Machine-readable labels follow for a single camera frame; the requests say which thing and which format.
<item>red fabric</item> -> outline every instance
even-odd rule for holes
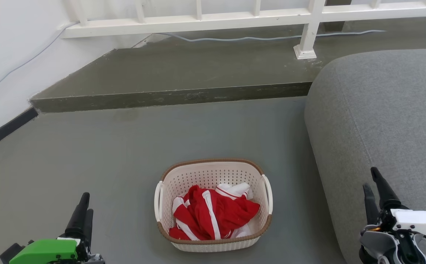
[[[210,196],[213,216],[207,205]],[[218,239],[224,239],[229,238],[235,229],[247,224],[260,209],[259,204],[247,200],[244,195],[233,200],[212,189],[202,189],[198,185],[188,190],[183,197],[183,202],[187,204],[178,206],[173,215],[186,224],[199,240],[215,239],[216,225],[211,217],[214,217],[217,222],[216,230],[220,234]],[[176,239],[190,240],[177,224],[169,230],[169,235]]]

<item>basket handle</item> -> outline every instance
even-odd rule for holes
[[[162,190],[162,181],[160,181],[156,186],[156,191],[154,192],[154,215],[156,216],[156,221],[161,222],[162,212],[161,205],[159,204],[159,196],[161,195]]]
[[[265,181],[265,186],[267,187],[267,197],[268,197],[268,214],[271,215],[273,212],[273,194],[272,194],[272,186],[270,186],[270,181],[262,174],[262,178]]]

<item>white cable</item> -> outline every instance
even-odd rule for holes
[[[4,77],[0,78],[0,82],[2,82],[6,77],[8,77],[9,74],[11,74],[12,72],[14,72],[15,70],[19,69],[20,67],[22,67],[23,65],[26,65],[27,63],[29,63],[31,60],[35,59],[38,55],[42,54],[42,52],[44,52],[45,50],[47,50],[48,47],[50,47],[59,37],[60,35],[65,31],[65,29],[69,28],[70,26],[73,26],[77,24],[77,22],[71,23],[67,26],[65,26],[57,35],[57,37],[55,37],[53,39],[52,42],[50,42],[50,44],[48,44],[45,48],[43,48],[40,52],[37,53],[37,55],[33,56],[32,58],[30,58],[30,60],[27,60],[26,62],[24,62],[22,65],[16,67],[15,69],[11,70],[10,72],[8,72],[6,75],[4,75]],[[327,34],[317,34],[317,37],[327,37],[327,36],[337,36],[337,35],[361,35],[361,34],[366,34],[366,33],[371,33],[371,32],[384,32],[384,30],[367,30],[367,31],[363,31],[363,32],[337,32],[337,33],[327,33]],[[156,33],[156,34],[160,34],[160,35],[167,35],[167,36],[171,36],[171,37],[177,37],[178,39],[181,40],[185,40],[188,42],[197,42],[197,41],[205,41],[205,40],[212,40],[212,41],[239,41],[239,40],[287,40],[287,39],[295,39],[298,37],[301,37],[301,35],[299,36],[290,36],[290,37],[271,37],[271,38],[261,38],[261,37],[241,37],[241,38],[197,38],[195,40],[189,40],[188,38],[185,37],[181,37],[179,35],[175,35],[172,33]]]
[[[62,30],[60,30],[60,32],[58,33],[57,37],[55,37],[53,39],[52,42],[50,42],[50,44],[48,44],[47,46],[45,46],[42,50],[40,50],[40,52],[37,53],[37,55],[33,56],[32,58],[30,58],[30,60],[27,60],[26,62],[24,62],[23,64],[21,64],[18,67],[15,67],[13,70],[11,70],[10,72],[6,73],[6,75],[4,75],[4,77],[0,78],[0,82],[2,82],[6,77],[9,76],[9,74],[11,74],[12,72],[14,72],[15,70],[17,70],[18,68],[22,67],[23,65],[26,65],[27,63],[29,63],[31,60],[35,59],[38,55],[42,54],[42,52],[44,52],[48,47],[50,47],[59,37],[60,35],[65,31],[65,29],[69,28],[70,26],[73,26],[75,24],[77,24],[78,22],[74,22],[71,23],[67,26],[65,26]]]
[[[361,35],[371,32],[385,32],[385,30],[366,30],[363,32],[337,32],[337,33],[327,33],[327,34],[317,34],[317,37],[327,37],[327,36],[337,36],[337,35]],[[197,42],[197,41],[205,41],[205,40],[212,40],[212,41],[239,41],[239,40],[287,40],[287,39],[296,39],[298,37],[301,37],[301,35],[298,36],[290,36],[290,37],[270,37],[270,38],[261,38],[261,37],[241,37],[241,38],[196,38],[195,40],[189,40],[188,38],[181,37],[179,35],[175,35],[172,33],[156,33],[160,35],[167,35],[171,37],[177,37],[178,39],[185,40],[188,42]]]

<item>gray sofa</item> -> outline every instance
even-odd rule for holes
[[[362,185],[377,195],[370,167],[404,205],[426,210],[426,50],[334,60],[312,84],[305,121],[340,249],[361,263]]]

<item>laundry basket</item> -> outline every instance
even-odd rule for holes
[[[172,202],[197,184],[214,189],[220,183],[230,185],[246,182],[250,185],[253,202],[260,204],[259,212],[248,223],[253,235],[206,241],[174,239],[169,229],[174,227]],[[267,230],[272,220],[273,196],[270,182],[253,162],[241,159],[210,159],[183,162],[164,173],[154,194],[154,214],[161,234],[176,248],[189,252],[219,252],[250,247]]]

